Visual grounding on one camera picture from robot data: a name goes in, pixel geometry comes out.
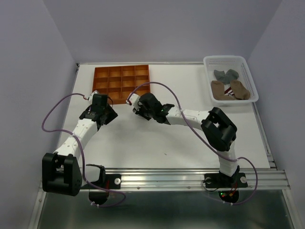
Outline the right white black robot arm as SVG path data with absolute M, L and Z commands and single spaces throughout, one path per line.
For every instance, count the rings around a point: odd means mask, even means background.
M 155 120 L 160 124 L 183 125 L 193 132 L 203 131 L 207 146 L 215 151 L 219 158 L 219 173 L 211 181 L 230 186 L 237 181 L 239 166 L 234 151 L 237 127 L 228 116 L 217 107 L 211 111 L 182 109 L 180 105 L 161 104 L 152 93 L 142 96 L 130 95 L 129 105 L 133 112 L 146 120 Z

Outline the grey sock pair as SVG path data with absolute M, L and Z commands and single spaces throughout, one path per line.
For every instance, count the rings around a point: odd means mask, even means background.
M 233 69 L 229 69 L 227 72 L 214 70 L 213 73 L 216 80 L 223 84 L 230 84 L 231 81 L 238 80 L 239 78 L 239 73 Z

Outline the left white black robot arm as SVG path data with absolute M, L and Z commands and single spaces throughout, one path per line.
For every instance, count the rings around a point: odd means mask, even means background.
M 45 192 L 76 196 L 84 185 L 101 188 L 106 183 L 103 166 L 85 163 L 84 149 L 99 129 L 118 115 L 105 94 L 93 92 L 91 104 L 80 115 L 73 131 L 53 153 L 42 159 L 42 188 Z

